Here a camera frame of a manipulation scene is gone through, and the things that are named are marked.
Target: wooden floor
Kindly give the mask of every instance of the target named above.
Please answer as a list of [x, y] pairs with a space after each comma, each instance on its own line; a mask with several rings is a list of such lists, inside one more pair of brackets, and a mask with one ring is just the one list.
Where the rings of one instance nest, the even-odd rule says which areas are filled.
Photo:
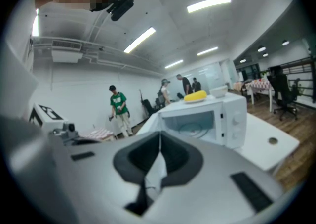
[[[298, 120], [295, 121], [292, 114], [285, 114], [283, 121], [279, 120], [280, 114], [269, 112], [269, 99], [261, 96], [255, 101], [247, 104], [247, 111], [250, 114], [270, 123], [289, 135], [299, 140], [299, 147], [286, 158], [284, 164], [276, 174], [276, 179], [289, 190], [304, 181], [314, 163], [316, 153], [316, 111], [298, 106]], [[142, 127], [140, 124], [133, 128], [136, 134]]]

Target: person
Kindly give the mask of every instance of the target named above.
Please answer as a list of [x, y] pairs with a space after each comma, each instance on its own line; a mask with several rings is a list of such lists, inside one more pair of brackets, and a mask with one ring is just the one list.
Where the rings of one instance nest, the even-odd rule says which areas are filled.
[[160, 95], [163, 96], [164, 100], [165, 100], [165, 106], [171, 104], [170, 102], [170, 92], [167, 89], [168, 84], [170, 83], [170, 81], [168, 81], [167, 79], [163, 79], [161, 81], [161, 87], [160, 87]]
[[194, 92], [198, 92], [198, 91], [202, 90], [201, 83], [198, 82], [195, 77], [193, 78], [192, 88], [194, 89]]
[[[32, 28], [35, 18], [37, 16], [37, 9], [41, 9], [44, 5], [54, 2], [62, 4], [64, 7], [71, 9], [86, 9], [86, 10], [102, 10], [110, 6], [114, 0], [19, 0], [14, 10], [12, 11], [4, 33], [2, 36], [3, 46], [1, 47], [0, 64], [3, 68], [15, 68], [21, 64], [19, 71], [25, 71], [26, 73], [33, 70], [33, 52], [32, 52]], [[15, 77], [10, 78], [10, 86], [28, 86], [27, 91], [22, 93], [23, 100], [21, 103], [16, 104], [14, 112], [11, 111], [12, 117], [22, 116], [24, 119], [28, 117], [30, 111], [28, 108], [28, 102], [37, 87], [37, 80], [29, 74], [27, 77]], [[16, 90], [10, 88], [5, 90], [5, 96], [2, 98], [2, 106], [0, 107], [0, 114], [8, 115], [12, 102], [12, 96], [16, 95]]]
[[111, 85], [109, 91], [113, 93], [110, 98], [110, 104], [112, 106], [111, 118], [114, 117], [114, 112], [118, 120], [118, 125], [124, 135], [124, 137], [129, 137], [133, 135], [132, 128], [130, 127], [129, 112], [126, 107], [126, 97], [122, 92], [117, 92], [114, 85]]
[[184, 90], [185, 95], [189, 95], [189, 94], [192, 94], [192, 93], [193, 93], [192, 87], [191, 87], [191, 84], [190, 84], [188, 78], [182, 77], [182, 76], [179, 74], [179, 75], [177, 75], [177, 79], [180, 80], [180, 81], [182, 81], [183, 90]]

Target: man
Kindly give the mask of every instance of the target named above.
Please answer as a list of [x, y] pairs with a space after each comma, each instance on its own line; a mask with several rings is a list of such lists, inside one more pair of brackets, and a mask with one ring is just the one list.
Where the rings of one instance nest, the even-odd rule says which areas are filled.
[[111, 106], [112, 106], [112, 116], [114, 117], [114, 112], [116, 114], [116, 118], [118, 119], [118, 125], [124, 135], [124, 137], [129, 137], [133, 135], [132, 128], [130, 127], [129, 121], [129, 112], [126, 107], [126, 97], [123, 93], [117, 92], [117, 89], [114, 85], [111, 85], [109, 91], [113, 93], [110, 98]]
[[197, 81], [197, 79], [194, 77], [193, 78], [193, 83], [192, 83], [192, 88], [194, 89], [194, 92], [198, 92], [200, 90], [202, 90], [201, 88], [201, 83]]
[[[0, 52], [0, 65], [3, 68], [14, 68], [14, 70], [17, 70], [17, 64], [21, 64], [22, 69], [19, 69], [19, 71], [24, 69], [28, 72], [32, 71], [32, 27], [37, 16], [36, 9], [40, 9], [49, 2], [55, 2], [72, 9], [98, 11], [109, 7], [113, 1], [114, 0], [20, 0], [12, 11], [4, 30], [3, 43], [5, 43], [7, 49], [2, 49]], [[36, 79], [31, 74], [24, 77], [14, 78], [11, 76], [0, 76], [1, 79], [10, 81], [2, 84], [3, 86], [10, 86], [10, 89], [8, 88], [3, 91], [5, 95], [3, 94], [1, 97], [2, 105], [0, 107], [0, 114], [18, 118], [21, 118], [22, 114], [24, 114], [24, 117], [27, 118], [29, 111], [26, 111], [26, 109], [28, 101], [32, 96], [33, 91], [36, 89]], [[25, 86], [24, 89], [27, 91], [19, 93], [19, 95], [23, 97], [23, 101], [15, 104], [17, 108], [13, 112], [7, 107], [10, 107], [12, 97], [16, 96], [17, 90], [14, 89], [14, 87], [17, 87], [18, 85]]]
[[184, 90], [185, 95], [189, 95], [189, 94], [192, 94], [192, 93], [193, 93], [192, 87], [191, 87], [191, 84], [190, 84], [188, 78], [182, 77], [182, 76], [179, 74], [179, 75], [177, 75], [177, 79], [180, 80], [180, 81], [182, 81], [183, 90]]

